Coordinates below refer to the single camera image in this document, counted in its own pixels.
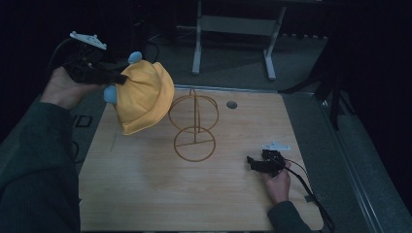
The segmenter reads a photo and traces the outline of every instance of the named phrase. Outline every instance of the person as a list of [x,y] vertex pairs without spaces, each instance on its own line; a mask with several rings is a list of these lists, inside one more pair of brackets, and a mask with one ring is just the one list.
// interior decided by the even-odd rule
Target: person
[[[52,72],[40,101],[20,123],[18,149],[0,177],[0,232],[80,232],[69,110],[102,88],[74,83],[62,67]],[[288,172],[262,178],[274,203],[268,217],[277,232],[310,231],[289,201]]]
[[289,200],[291,177],[288,170],[283,169],[276,177],[272,178],[267,173],[260,173],[266,186],[273,207],[267,213],[275,232],[281,233],[306,233],[312,232],[302,220],[296,207]]

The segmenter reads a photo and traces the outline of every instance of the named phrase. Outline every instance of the sleeve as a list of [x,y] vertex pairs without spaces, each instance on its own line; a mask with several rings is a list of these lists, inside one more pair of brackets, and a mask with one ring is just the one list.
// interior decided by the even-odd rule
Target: sleeve
[[69,112],[35,103],[22,124],[0,177],[0,232],[80,232]]
[[312,232],[300,217],[296,207],[290,201],[277,204],[269,210],[267,216],[277,233]]

